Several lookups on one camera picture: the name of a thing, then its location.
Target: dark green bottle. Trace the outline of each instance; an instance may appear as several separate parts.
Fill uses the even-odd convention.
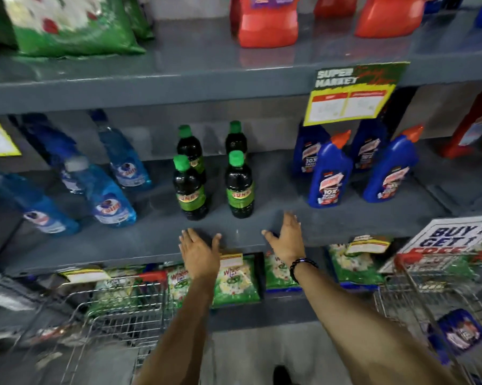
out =
[[[206,170],[204,167],[204,157],[202,156],[202,146],[197,138],[191,133],[191,127],[184,124],[178,128],[180,140],[177,144],[177,154],[188,157],[191,167],[194,167],[199,174],[200,181],[206,183]]]
[[[244,155],[240,150],[229,154],[225,185],[232,214],[238,219],[249,217],[253,213],[254,203],[252,170],[244,163]]]
[[[175,155],[173,163],[176,169],[173,174],[173,186],[180,208],[189,220],[203,219],[209,210],[199,174],[191,167],[185,155]]]
[[[231,151],[239,150],[243,152],[244,158],[246,159],[246,152],[248,151],[248,143],[246,141],[246,136],[241,130],[241,122],[234,120],[230,122],[230,132],[225,139],[225,149],[227,155]]]

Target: bottle label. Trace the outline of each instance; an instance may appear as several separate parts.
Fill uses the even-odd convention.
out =
[[[378,151],[380,139],[367,139],[360,148],[355,161],[355,169],[369,169],[373,165],[373,158]]]
[[[252,184],[242,192],[234,192],[227,189],[227,199],[229,204],[234,208],[245,208],[253,203],[254,193],[253,193],[253,182]]]
[[[379,199],[390,199],[398,190],[399,185],[407,175],[410,167],[397,166],[387,173],[380,192],[376,195]]]
[[[482,116],[478,117],[471,127],[469,127],[462,139],[460,139],[460,142],[458,142],[458,145],[467,146],[476,142],[480,136],[482,136]]]
[[[82,191],[81,187],[79,187],[77,184],[77,181],[75,181],[66,170],[62,170],[60,174],[61,182],[65,184],[68,190],[72,190],[74,192]]]
[[[43,233],[61,233],[66,230],[66,226],[62,222],[35,209],[24,213],[24,219],[33,223]]]
[[[206,202],[204,186],[202,185],[199,190],[192,194],[177,194],[177,200],[182,210],[190,212],[199,209]]]
[[[317,197],[319,205],[335,204],[339,201],[344,177],[344,173],[338,170],[325,170],[322,173]]]
[[[119,166],[113,166],[116,180],[121,186],[138,186],[146,182],[145,176],[137,169],[132,162],[124,162]]]
[[[194,161],[189,161],[189,164],[191,167],[194,167],[199,174],[202,174],[202,172],[205,170],[203,156],[195,159]]]
[[[292,4],[294,0],[250,0],[252,2],[252,7],[270,7],[278,8],[280,6],[285,6]]]
[[[103,224],[116,224],[129,218],[129,209],[113,193],[103,196],[103,201],[93,210],[95,218]]]
[[[312,173],[316,166],[317,153],[321,148],[321,143],[312,144],[306,142],[302,150],[302,173]]]

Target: floor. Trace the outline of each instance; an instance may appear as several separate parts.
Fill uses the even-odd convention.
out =
[[[212,334],[201,385],[271,385],[284,364],[300,385],[351,385],[332,341],[319,322]]]

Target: forearm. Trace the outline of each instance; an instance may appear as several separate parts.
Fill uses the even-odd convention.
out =
[[[363,373],[366,383],[392,383],[395,376],[411,384],[454,383],[406,330],[344,291],[315,267],[301,263],[294,273],[353,380],[360,379]]]
[[[197,384],[214,280],[193,280],[182,308],[145,359],[135,385]]]

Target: green bottle cap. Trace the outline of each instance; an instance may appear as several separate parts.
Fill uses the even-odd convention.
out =
[[[231,166],[243,166],[244,155],[240,150],[234,150],[229,153],[229,163]]]
[[[179,135],[179,137],[181,137],[181,138],[190,137],[190,136],[192,135],[192,133],[191,133],[191,127],[188,126],[187,124],[181,125],[181,126],[178,128],[178,135]]]
[[[185,155],[175,155],[173,157],[173,163],[175,164],[175,169],[178,171],[186,171],[191,167],[188,161],[188,157]]]
[[[230,122],[230,133],[241,133],[241,122],[239,120]]]

